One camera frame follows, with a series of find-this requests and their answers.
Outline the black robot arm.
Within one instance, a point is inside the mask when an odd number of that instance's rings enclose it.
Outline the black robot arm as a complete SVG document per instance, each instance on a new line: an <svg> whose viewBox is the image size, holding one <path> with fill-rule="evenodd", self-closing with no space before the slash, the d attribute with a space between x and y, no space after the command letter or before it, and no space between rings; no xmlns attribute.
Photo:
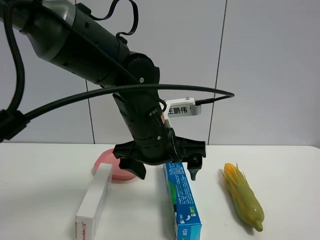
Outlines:
<svg viewBox="0 0 320 240"><path fill-rule="evenodd" d="M129 50L126 34L111 34L83 4L67 0L3 0L0 18L16 72L9 106L0 112L0 139L10 140L27 124L52 110L85 99L111 94L132 141L113 150L119 167L144 179L146 165L187 164L195 180L206 156L206 145L175 135L160 99L160 70L146 55ZM100 86L98 91L66 97L21 113L25 68L13 30L27 36L36 55L78 77Z"/></svg>

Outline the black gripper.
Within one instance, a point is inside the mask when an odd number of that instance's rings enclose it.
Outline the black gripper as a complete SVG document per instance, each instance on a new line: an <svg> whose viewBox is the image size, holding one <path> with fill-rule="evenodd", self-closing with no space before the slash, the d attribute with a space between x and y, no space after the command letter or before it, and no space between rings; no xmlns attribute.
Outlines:
<svg viewBox="0 0 320 240"><path fill-rule="evenodd" d="M203 158L206 157L206 142L179 136L175 140L182 161L187 162L190 178L195 181L198 171L202 169ZM140 179L145 179L146 176L144 164L156 166L173 161L173 157L163 140L157 140L155 143L147 140L143 144L132 140L117 144L113 149L113 155L120 159L120 169L130 172Z"/></svg>

